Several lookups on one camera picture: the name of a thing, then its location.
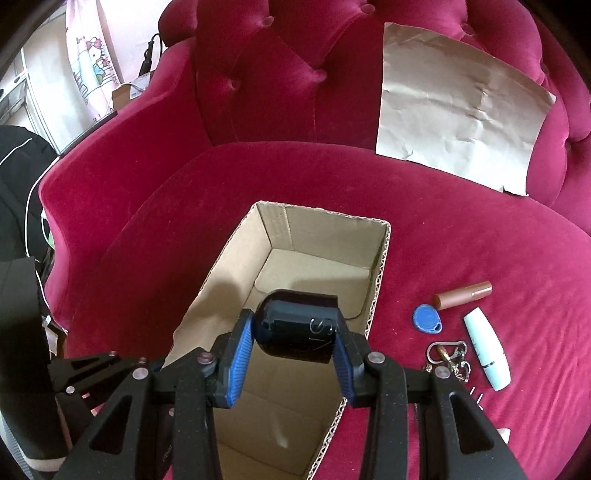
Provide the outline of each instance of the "metal screw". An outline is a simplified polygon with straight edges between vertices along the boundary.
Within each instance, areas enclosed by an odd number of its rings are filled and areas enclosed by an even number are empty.
[[[136,380],[143,380],[148,376],[148,369],[144,367],[136,368],[131,376]]]
[[[368,360],[373,364],[383,364],[386,356],[382,352],[371,352],[368,355]]]
[[[216,359],[216,356],[211,352],[201,352],[197,355],[197,362],[202,365],[212,364]]]
[[[449,378],[452,376],[452,373],[448,369],[448,367],[444,367],[443,365],[439,365],[439,367],[435,367],[435,376],[437,378]]]

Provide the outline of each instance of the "corrugated cardboard edge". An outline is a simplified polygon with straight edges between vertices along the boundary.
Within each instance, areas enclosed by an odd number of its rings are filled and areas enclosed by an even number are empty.
[[[371,330],[371,326],[374,321],[375,308],[376,308],[376,305],[378,304],[379,289],[380,289],[380,286],[382,285],[382,276],[384,275],[384,268],[386,266],[386,257],[388,256],[388,247],[390,245],[390,233],[391,233],[392,227],[391,227],[390,223],[387,222],[386,220],[380,220],[377,218],[358,217],[358,216],[353,216],[353,215],[347,215],[345,213],[340,213],[340,212],[330,212],[330,211],[328,211],[328,212],[335,213],[337,215],[342,215],[342,216],[345,216],[348,218],[362,218],[362,219],[366,219],[366,220],[371,220],[373,222],[381,223],[382,225],[384,225],[386,227],[386,235],[384,237],[384,245],[382,247],[382,256],[379,259],[378,274],[375,277],[375,295],[374,295],[374,298],[372,299],[371,306],[369,307],[368,321],[367,321],[367,324],[365,325],[365,331],[363,333],[365,335],[365,338],[369,338],[369,332]],[[322,463],[322,460],[324,459],[326,452],[328,451],[330,442],[331,442],[333,436],[335,435],[336,429],[339,426],[340,419],[343,416],[343,413],[345,412],[346,406],[347,406],[347,399],[343,398],[343,400],[340,402],[339,408],[336,411],[335,419],[333,420],[333,423],[330,425],[329,431],[326,433],[326,436],[324,437],[324,440],[322,441],[322,447],[320,447],[320,451],[318,452],[318,455],[316,455],[316,459],[314,460],[314,462],[312,463],[312,466],[310,467],[310,470],[308,472],[308,477],[306,480],[312,480],[314,478],[316,472],[318,471],[318,468],[319,468],[320,464]]]
[[[282,206],[284,208],[284,210],[285,210],[286,207],[297,207],[297,208],[306,208],[306,209],[311,209],[311,210],[321,210],[322,212],[331,213],[331,214],[334,214],[334,215],[340,215],[340,216],[344,216],[344,217],[351,218],[351,219],[363,219],[363,220],[370,220],[372,222],[378,222],[378,223],[380,223],[380,224],[382,224],[382,225],[384,225],[386,227],[386,235],[384,237],[384,244],[383,244],[383,247],[382,247],[382,255],[381,255],[380,259],[378,260],[378,264],[379,264],[378,265],[378,274],[375,277],[375,284],[374,284],[374,286],[375,286],[375,295],[374,295],[374,297],[372,299],[372,303],[371,303],[371,305],[369,307],[369,316],[368,316],[367,324],[365,325],[365,330],[363,332],[363,334],[365,335],[365,338],[368,338],[369,337],[369,332],[371,330],[372,322],[374,321],[375,308],[376,308],[376,305],[378,304],[379,289],[380,289],[380,286],[382,284],[382,276],[384,275],[384,268],[386,266],[386,257],[388,255],[388,247],[390,245],[390,233],[391,233],[392,227],[391,227],[390,223],[387,222],[386,220],[381,220],[381,219],[378,219],[378,218],[360,217],[360,216],[356,216],[356,215],[347,215],[346,213],[332,212],[331,210],[326,210],[326,209],[319,208],[319,207],[307,207],[307,206],[303,206],[303,205],[292,205],[290,203],[266,202],[264,200],[260,200],[260,201],[256,202],[254,205],[252,205],[249,208],[248,212],[244,215],[244,217],[242,218],[242,220],[240,221],[240,223],[237,225],[237,227],[232,232],[230,238],[228,239],[228,241],[226,242],[226,244],[222,248],[222,251],[217,256],[216,261],[214,262],[214,264],[212,265],[211,269],[207,273],[207,277],[205,277],[205,280],[203,281],[203,284],[201,285],[201,288],[199,289],[199,293],[201,293],[201,291],[203,290],[203,286],[208,281],[209,276],[211,275],[211,272],[213,271],[213,269],[217,265],[217,262],[219,261],[220,257],[224,253],[224,250],[226,249],[226,247],[228,246],[228,244],[232,241],[232,238],[234,237],[234,234],[238,231],[238,229],[244,223],[244,221],[246,220],[246,217],[254,209],[257,209],[258,208],[257,206],[260,203],[269,203],[269,204],[280,205],[280,206]],[[314,462],[312,463],[312,466],[310,467],[310,469],[308,471],[308,477],[307,477],[306,480],[312,480],[314,478],[316,472],[318,471],[318,467],[320,466],[320,464],[322,463],[322,460],[323,460],[324,456],[326,455],[326,452],[327,452],[327,450],[329,448],[329,445],[330,445],[330,441],[332,440],[332,437],[335,435],[336,429],[339,426],[340,419],[343,416],[343,413],[345,411],[345,407],[346,406],[347,406],[347,399],[346,398],[343,398],[343,400],[339,404],[339,408],[336,411],[335,419],[333,420],[332,424],[330,425],[329,431],[326,433],[326,435],[324,437],[324,440],[322,441],[322,446],[320,447],[320,450],[318,452],[318,455],[316,455],[316,458],[315,458]]]

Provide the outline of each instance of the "tufted backrest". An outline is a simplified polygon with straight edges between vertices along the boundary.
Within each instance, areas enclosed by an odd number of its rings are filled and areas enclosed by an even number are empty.
[[[167,47],[195,35],[197,0],[171,0],[158,20],[158,32]]]
[[[186,11],[195,0],[175,2]],[[197,93],[214,144],[297,140],[373,150],[385,22],[428,28],[507,62],[557,96],[528,192],[591,232],[591,96],[518,0],[199,0],[196,17]],[[170,22],[161,27],[174,31]]]

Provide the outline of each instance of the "curtain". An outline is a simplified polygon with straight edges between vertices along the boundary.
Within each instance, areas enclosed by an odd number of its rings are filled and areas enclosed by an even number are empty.
[[[113,111],[120,83],[100,26],[97,0],[67,0],[66,44],[72,73],[94,122]]]

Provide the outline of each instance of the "white tube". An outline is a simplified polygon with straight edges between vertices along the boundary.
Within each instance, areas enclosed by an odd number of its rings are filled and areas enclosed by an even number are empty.
[[[488,381],[495,390],[502,390],[511,383],[511,372],[495,331],[480,308],[466,315],[464,323]]]

